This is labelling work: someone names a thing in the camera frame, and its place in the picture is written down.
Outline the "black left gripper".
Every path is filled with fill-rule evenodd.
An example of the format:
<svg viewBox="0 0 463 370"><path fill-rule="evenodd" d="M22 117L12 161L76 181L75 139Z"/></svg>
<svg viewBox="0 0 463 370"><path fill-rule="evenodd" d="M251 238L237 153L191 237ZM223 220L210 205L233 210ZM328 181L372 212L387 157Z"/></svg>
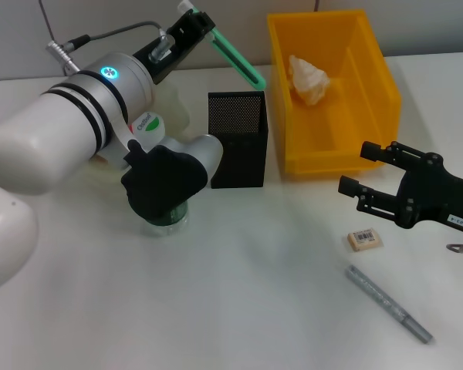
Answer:
<svg viewBox="0 0 463 370"><path fill-rule="evenodd" d="M167 30L174 38L174 44L169 47L166 56L159 59L154 56L154 52L165 44L159 38L135 52L133 57L142 63L154 84L159 84L214 27L215 23L206 12L188 10Z"/></svg>

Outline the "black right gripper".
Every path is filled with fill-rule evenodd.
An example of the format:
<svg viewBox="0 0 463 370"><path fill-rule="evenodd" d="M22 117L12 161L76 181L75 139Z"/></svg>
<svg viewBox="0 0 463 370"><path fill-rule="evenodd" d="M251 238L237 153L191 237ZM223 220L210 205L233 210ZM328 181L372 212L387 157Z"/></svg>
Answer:
<svg viewBox="0 0 463 370"><path fill-rule="evenodd" d="M382 146L365 141L360 156L405 170L397 197L341 176L338 192L357 197L357 210L393 221L404 229L429 220L463 232L463 179L449 173L442 156L399 142Z"/></svg>

